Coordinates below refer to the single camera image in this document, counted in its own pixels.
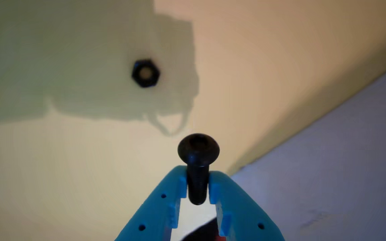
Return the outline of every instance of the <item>beige wall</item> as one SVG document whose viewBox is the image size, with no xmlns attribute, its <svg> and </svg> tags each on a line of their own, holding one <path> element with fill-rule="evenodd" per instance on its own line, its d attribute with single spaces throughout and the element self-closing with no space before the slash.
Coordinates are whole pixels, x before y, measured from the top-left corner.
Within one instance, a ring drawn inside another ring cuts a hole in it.
<svg viewBox="0 0 386 241">
<path fill-rule="evenodd" d="M 185 135 L 233 173 L 385 70 L 383 0 L 0 2 L 0 240 L 111 240 Z"/>
</svg>

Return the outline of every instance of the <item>hex nut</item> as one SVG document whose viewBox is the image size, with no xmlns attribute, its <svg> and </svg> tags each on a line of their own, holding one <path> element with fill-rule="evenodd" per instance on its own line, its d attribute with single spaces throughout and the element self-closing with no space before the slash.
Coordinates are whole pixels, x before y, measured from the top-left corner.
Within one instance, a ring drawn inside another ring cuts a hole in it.
<svg viewBox="0 0 386 241">
<path fill-rule="evenodd" d="M 150 59 L 135 61 L 132 78 L 142 88 L 155 86 L 159 76 L 160 71 Z"/>
</svg>

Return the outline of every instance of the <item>black bolt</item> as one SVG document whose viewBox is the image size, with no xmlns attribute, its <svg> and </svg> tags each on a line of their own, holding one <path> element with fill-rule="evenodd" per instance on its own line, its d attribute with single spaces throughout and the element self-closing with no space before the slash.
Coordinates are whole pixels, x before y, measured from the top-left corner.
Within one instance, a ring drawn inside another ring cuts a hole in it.
<svg viewBox="0 0 386 241">
<path fill-rule="evenodd" d="M 210 136 L 191 134 L 181 140 L 178 155 L 187 164 L 187 185 L 190 202 L 201 205 L 206 200 L 209 165 L 219 155 L 219 146 Z"/>
</svg>

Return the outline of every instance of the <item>small hole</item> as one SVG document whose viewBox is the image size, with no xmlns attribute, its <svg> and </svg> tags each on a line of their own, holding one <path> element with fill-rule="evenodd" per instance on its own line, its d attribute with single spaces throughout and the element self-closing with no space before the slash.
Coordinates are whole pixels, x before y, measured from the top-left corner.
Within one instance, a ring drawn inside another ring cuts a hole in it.
<svg viewBox="0 0 386 241">
<path fill-rule="evenodd" d="M 205 149 L 208 146 L 208 140 L 204 135 L 193 136 L 190 139 L 190 145 L 196 150 Z"/>
<path fill-rule="evenodd" d="M 139 71 L 139 76 L 141 79 L 149 79 L 153 75 L 153 70 L 151 70 L 149 67 L 143 67 Z"/>
</svg>

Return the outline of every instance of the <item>bolt head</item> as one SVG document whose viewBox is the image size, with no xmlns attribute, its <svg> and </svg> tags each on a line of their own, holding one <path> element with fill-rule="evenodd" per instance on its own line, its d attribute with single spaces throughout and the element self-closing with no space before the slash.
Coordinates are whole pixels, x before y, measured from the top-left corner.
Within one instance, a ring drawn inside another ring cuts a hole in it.
<svg viewBox="0 0 386 241">
<path fill-rule="evenodd" d="M 219 155 L 219 146 L 210 136 L 191 134 L 178 145 L 178 155 L 187 165 L 209 166 Z"/>
</svg>

